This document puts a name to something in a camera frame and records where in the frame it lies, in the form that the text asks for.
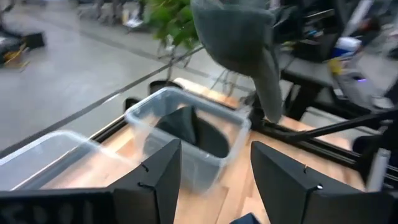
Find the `desk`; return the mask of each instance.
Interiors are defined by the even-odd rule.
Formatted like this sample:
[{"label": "desk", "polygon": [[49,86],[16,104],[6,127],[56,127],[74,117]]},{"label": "desk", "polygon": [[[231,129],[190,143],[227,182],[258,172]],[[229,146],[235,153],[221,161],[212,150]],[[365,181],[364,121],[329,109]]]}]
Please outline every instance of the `desk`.
[{"label": "desk", "polygon": [[[209,90],[182,78],[176,79],[175,82],[183,85],[187,90],[201,94],[215,101],[224,102],[228,106],[236,106],[238,104],[238,101],[234,98],[225,97],[221,93]],[[311,128],[290,118],[284,118],[281,123],[296,130]],[[134,147],[133,137],[134,135],[129,126],[125,126],[110,138],[107,138],[103,144],[110,151],[116,152],[126,158],[133,158],[135,156],[134,152],[137,151]],[[341,147],[347,147],[346,140],[336,136],[328,136],[325,140],[338,144]],[[332,178],[363,190],[361,178],[355,171],[252,131],[238,157],[227,166],[220,181],[210,192],[206,195],[196,195],[184,189],[180,190],[175,223],[225,224],[249,212],[255,214],[261,223],[269,223],[252,174],[250,163],[251,141],[261,141]],[[85,183],[87,183],[85,177],[96,177],[96,173],[98,174],[99,172],[107,172],[107,178],[120,176],[117,172],[125,172],[123,169],[118,169],[117,166],[112,166],[112,169],[109,169],[109,166],[99,166],[98,169],[95,167],[89,174],[82,174],[79,170],[80,169],[77,168],[72,170],[75,176],[75,179],[73,179],[74,182],[79,182],[79,179],[84,179]],[[68,181],[62,179],[59,181],[59,183],[63,182],[66,186],[70,185]],[[98,180],[93,179],[93,181],[95,185],[98,186]]]},{"label": "desk", "polygon": [[[306,109],[313,104],[319,92],[324,88],[330,88],[333,85],[333,77],[328,64],[315,63],[295,58],[287,53],[280,56],[289,58],[289,63],[283,63],[286,66],[280,66],[281,79],[292,82],[289,94],[285,100],[285,115],[300,121]],[[294,97],[294,90],[300,87]]]}]

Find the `gray fabric object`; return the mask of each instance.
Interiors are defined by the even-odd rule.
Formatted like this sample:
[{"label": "gray fabric object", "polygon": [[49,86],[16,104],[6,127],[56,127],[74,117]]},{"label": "gray fabric object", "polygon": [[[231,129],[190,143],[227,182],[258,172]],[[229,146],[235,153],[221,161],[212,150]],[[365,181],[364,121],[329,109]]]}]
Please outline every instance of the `gray fabric object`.
[{"label": "gray fabric object", "polygon": [[191,0],[195,27],[206,51],[228,70],[253,79],[267,119],[277,123],[282,116],[282,93],[272,43],[275,16],[266,5],[258,0]]}]

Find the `wooden table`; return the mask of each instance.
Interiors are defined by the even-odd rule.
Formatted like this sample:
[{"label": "wooden table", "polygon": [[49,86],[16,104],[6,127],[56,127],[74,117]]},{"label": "wooden table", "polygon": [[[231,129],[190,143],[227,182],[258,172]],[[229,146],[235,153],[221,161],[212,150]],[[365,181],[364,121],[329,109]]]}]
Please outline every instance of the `wooden table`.
[{"label": "wooden table", "polygon": [[[190,81],[182,78],[178,78],[175,81],[182,84],[186,89],[202,94],[212,100],[223,102],[229,106],[238,105],[238,102],[234,98],[225,97],[220,93],[211,91]],[[283,118],[280,123],[290,129],[311,129],[311,127],[289,118]],[[321,139],[336,144],[339,147],[348,149],[349,146],[347,140],[337,136],[323,136]],[[361,178],[355,171],[252,131],[238,157],[227,167],[219,183],[216,184],[210,192],[205,195],[197,195],[184,189],[180,190],[175,223],[225,224],[249,212],[255,214],[261,223],[269,223],[252,174],[250,163],[250,145],[252,141],[263,142],[319,172],[350,184],[357,189],[363,189]],[[109,150],[117,152],[127,159],[132,159],[137,156],[135,153],[136,148],[134,147],[133,133],[128,126],[122,128],[103,144],[109,148]],[[75,176],[77,180],[71,180],[71,175],[68,175],[68,180],[71,182],[78,182],[79,186],[82,186],[87,184],[87,181],[79,182],[78,179],[88,176],[95,182],[95,185],[99,187],[101,181],[98,182],[98,180],[93,179],[96,177],[93,172],[103,173],[106,169],[111,170],[107,171],[107,181],[102,184],[109,184],[109,178],[112,179],[112,176],[118,178],[121,176],[120,172],[127,172],[124,166],[118,167],[116,164],[109,165],[105,161],[101,162],[101,158],[91,158],[88,160],[87,164],[92,164],[92,162],[96,162],[97,166],[98,164],[102,164],[102,166],[96,170],[90,171],[89,174],[85,173],[83,175],[79,173],[79,171],[76,171],[77,168],[73,168],[73,170],[69,172],[73,172],[74,174],[72,176]],[[69,185],[65,180],[59,180],[59,182],[56,181],[56,183],[50,184],[52,184],[52,186],[59,186],[60,183],[62,183],[61,185]]]}]

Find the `transparent plastic container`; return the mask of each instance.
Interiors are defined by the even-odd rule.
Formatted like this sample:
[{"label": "transparent plastic container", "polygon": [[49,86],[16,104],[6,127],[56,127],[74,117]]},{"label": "transparent plastic container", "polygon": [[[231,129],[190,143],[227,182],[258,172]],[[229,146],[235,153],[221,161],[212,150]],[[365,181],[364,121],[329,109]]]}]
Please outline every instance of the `transparent plastic container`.
[{"label": "transparent plastic container", "polygon": [[158,151],[175,136],[154,128],[158,120],[183,106],[194,106],[199,118],[217,128],[227,139],[229,153],[216,157],[182,141],[182,184],[206,192],[219,178],[223,167],[234,159],[246,141],[251,123],[247,117],[193,93],[167,87],[148,96],[125,113],[134,133],[135,148],[146,156]]},{"label": "transparent plastic container", "polygon": [[0,159],[0,190],[107,187],[140,163],[77,133],[56,131]]}]

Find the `concrete floor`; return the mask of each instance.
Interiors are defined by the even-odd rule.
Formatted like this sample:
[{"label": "concrete floor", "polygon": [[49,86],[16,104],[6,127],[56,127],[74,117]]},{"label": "concrete floor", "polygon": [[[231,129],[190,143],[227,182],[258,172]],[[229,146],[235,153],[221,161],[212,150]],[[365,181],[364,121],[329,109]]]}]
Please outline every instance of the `concrete floor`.
[{"label": "concrete floor", "polygon": [[[60,129],[91,135],[123,113],[128,96],[143,98],[149,82],[165,77],[165,61],[158,60],[158,42],[151,34],[132,33],[120,27],[105,27],[94,21],[80,21],[74,9],[56,5],[46,9],[18,7],[7,15],[17,22],[45,31],[47,47],[29,54],[30,64],[21,73],[0,72],[0,149],[69,117],[110,93],[139,80],[140,83],[105,101]],[[182,77],[212,86],[223,71],[204,50],[193,55],[187,68],[174,69],[173,78]],[[281,81],[284,95],[290,83]],[[239,77],[233,96],[254,89],[252,81]],[[216,90],[222,91],[222,85]],[[320,127],[342,119],[310,108],[303,122]],[[361,131],[345,131],[353,139]]]}]

